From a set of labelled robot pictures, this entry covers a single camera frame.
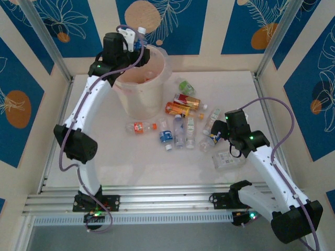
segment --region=white bottle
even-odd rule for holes
[[[126,132],[129,134],[143,134],[156,129],[157,125],[155,123],[135,122],[126,124]]]
[[[146,28],[138,27],[138,33],[140,33],[141,38],[143,39],[143,46],[144,48],[147,47],[148,41],[144,37],[146,35]],[[141,46],[141,40],[138,38],[136,43],[134,44],[134,50],[135,51],[140,51],[142,48]]]
[[[185,145],[185,128],[184,128],[184,119],[181,115],[174,116],[173,120],[173,138],[174,146],[176,148],[183,148]]]
[[[221,114],[222,114],[222,110],[220,108],[217,108],[217,107],[215,107],[213,109],[213,111],[211,111],[211,113],[210,113],[210,115],[207,119],[206,125],[203,129],[204,135],[210,135],[210,131],[211,131],[211,128],[212,128],[215,120],[219,120],[220,117],[221,117]]]
[[[186,127],[186,148],[193,149],[195,147],[195,124],[194,118],[187,118]]]
[[[165,149],[167,151],[172,149],[172,133],[170,131],[169,128],[169,124],[168,121],[166,120],[166,118],[161,118],[157,120],[157,124],[158,124],[158,129],[160,131],[159,133],[159,138],[161,140],[161,143],[164,144]]]

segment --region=red label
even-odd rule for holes
[[[134,132],[138,134],[143,133],[143,123],[142,122],[134,123]]]
[[[183,94],[176,94],[176,96],[174,97],[173,102],[175,104],[180,104],[180,105],[187,105],[187,98],[188,96],[183,95]]]

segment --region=juice bottle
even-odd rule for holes
[[[200,99],[186,96],[183,94],[174,95],[173,102],[178,105],[188,106],[195,110],[206,110],[207,105],[203,104]]]
[[[197,118],[197,117],[199,117],[200,119],[204,118],[203,113],[200,113],[199,115],[197,115],[196,111],[191,109],[190,107],[181,106],[178,104],[174,104],[172,102],[167,102],[165,106],[165,113],[170,114],[170,115],[183,114],[185,117],[192,117],[192,118]]]
[[[175,82],[179,85],[179,90],[182,92],[182,94],[192,96],[195,94],[195,89],[192,85],[189,84],[189,82],[186,79],[183,78],[177,78]]]

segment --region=plastic bottle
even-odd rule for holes
[[[178,105],[191,107],[195,110],[206,110],[207,105],[203,104],[200,99],[193,98],[184,94],[174,95],[173,102]]]
[[[199,142],[200,151],[207,152],[214,147],[220,139],[228,139],[227,124],[221,120],[216,120],[210,131],[210,135]]]
[[[126,124],[126,132],[129,134],[143,134],[157,129],[155,123],[135,122]]]
[[[144,48],[147,47],[148,41],[144,37],[146,35],[146,28],[138,27],[138,33],[140,33],[141,38],[143,39],[143,46]],[[141,50],[141,40],[138,38],[136,43],[134,44],[134,50],[140,51]]]
[[[186,128],[186,148],[193,149],[195,147],[195,124],[194,118],[187,118]]]
[[[169,151],[172,149],[171,143],[172,143],[173,137],[172,137],[172,133],[169,128],[168,121],[166,120],[166,118],[161,118],[161,119],[158,119],[157,124],[158,124],[158,129],[160,131],[159,138],[161,140],[161,143],[164,144],[165,149]]]
[[[193,96],[195,94],[195,89],[186,79],[179,77],[175,80],[175,83],[179,85],[179,90],[182,94],[188,96]]]
[[[172,102],[167,102],[165,106],[165,113],[170,115],[177,115],[177,114],[183,114],[186,117],[192,117],[192,118],[204,118],[204,114],[200,113],[197,114],[195,110],[191,109],[187,106],[181,106],[178,104],[174,104]]]
[[[185,146],[185,128],[184,128],[184,119],[181,115],[174,116],[173,120],[173,138],[174,146],[176,148],[183,148]]]
[[[203,133],[204,135],[210,135],[210,130],[215,122],[215,120],[219,120],[220,117],[221,117],[221,114],[222,114],[222,110],[218,107],[215,107],[210,115],[208,116],[208,119],[207,119],[207,122],[206,122],[206,125],[203,129]]]

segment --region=metal bracket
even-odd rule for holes
[[[118,212],[120,207],[120,195],[102,195],[101,203],[110,211]],[[74,201],[72,212],[91,212],[92,209],[85,208]]]

